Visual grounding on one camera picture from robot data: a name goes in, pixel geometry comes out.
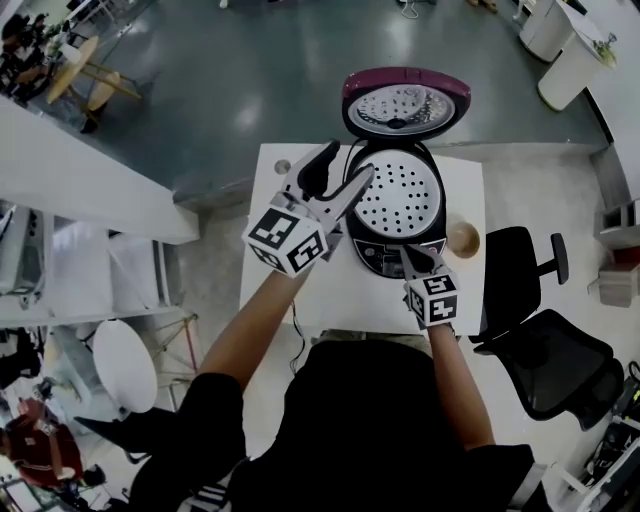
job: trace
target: wrist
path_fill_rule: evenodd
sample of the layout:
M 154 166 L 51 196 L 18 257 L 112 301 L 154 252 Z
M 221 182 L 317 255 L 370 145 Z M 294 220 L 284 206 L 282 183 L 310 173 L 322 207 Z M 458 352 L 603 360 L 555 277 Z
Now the wrist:
M 427 327 L 427 334 L 429 335 L 429 340 L 432 342 L 448 337 L 455 340 L 451 324 L 431 325 Z

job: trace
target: white table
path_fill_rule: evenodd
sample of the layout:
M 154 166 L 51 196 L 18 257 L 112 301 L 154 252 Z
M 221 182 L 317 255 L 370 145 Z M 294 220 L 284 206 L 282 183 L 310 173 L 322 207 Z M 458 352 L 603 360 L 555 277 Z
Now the white table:
M 564 109 L 608 66 L 593 47 L 606 38 L 593 24 L 562 0 L 539 0 L 520 32 L 524 46 L 539 59 L 553 63 L 538 83 L 538 93 L 553 110 Z
M 262 215 L 273 195 L 280 190 L 283 176 L 276 174 L 274 164 L 280 159 L 295 162 L 314 144 L 263 144 L 253 185 L 249 221 Z M 342 146 L 330 167 L 329 190 L 342 180 L 342 170 L 349 146 Z M 485 267 L 485 216 L 482 165 L 477 162 L 435 156 L 447 195 L 449 218 L 462 217 L 471 222 L 483 241 L 478 253 L 462 260 L 445 249 L 444 259 L 458 275 L 460 296 L 457 334 L 478 334 L 482 312 Z M 267 277 L 271 269 L 261 263 L 252 251 L 245 251 L 242 269 L 240 305 L 243 306 Z M 296 298 L 300 324 L 320 329 L 385 333 L 418 333 L 412 313 L 402 302 L 404 281 L 386 279 L 367 270 L 355 254 L 348 235 L 336 249 L 330 262 L 320 261 Z M 292 323 L 291 311 L 285 322 Z

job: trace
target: rice cooker lid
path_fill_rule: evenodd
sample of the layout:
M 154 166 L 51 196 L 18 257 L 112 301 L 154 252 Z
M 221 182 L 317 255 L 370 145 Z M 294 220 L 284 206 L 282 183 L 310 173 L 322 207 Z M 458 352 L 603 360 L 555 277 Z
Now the rice cooker lid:
M 461 81 L 420 68 L 353 73 L 342 89 L 347 129 L 365 139 L 424 140 L 456 124 L 471 103 Z

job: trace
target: black cable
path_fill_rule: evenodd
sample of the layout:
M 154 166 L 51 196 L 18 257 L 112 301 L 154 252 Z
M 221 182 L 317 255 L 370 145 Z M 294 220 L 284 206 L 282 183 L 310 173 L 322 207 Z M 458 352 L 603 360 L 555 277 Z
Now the black cable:
M 300 327 L 300 323 L 298 322 L 298 313 L 296 311 L 295 301 L 291 302 L 291 308 L 293 309 L 293 328 L 298 333 L 298 336 L 302 338 L 302 347 L 300 348 L 300 352 L 298 352 L 298 355 L 289 362 L 289 368 L 291 369 L 291 373 L 295 375 L 298 371 L 298 359 L 300 359 L 300 356 L 302 356 L 302 354 L 304 353 L 304 349 L 307 347 L 307 340 L 304 339 L 304 334 L 302 334 L 302 328 Z
M 351 159 L 351 152 L 353 151 L 353 148 L 356 147 L 356 144 L 358 144 L 358 142 L 362 142 L 364 139 L 356 139 L 356 141 L 351 144 L 351 147 L 349 148 L 349 153 L 347 153 L 347 159 L 344 161 L 344 169 L 342 169 L 342 183 L 344 183 L 347 180 L 347 166 L 349 165 L 349 160 Z

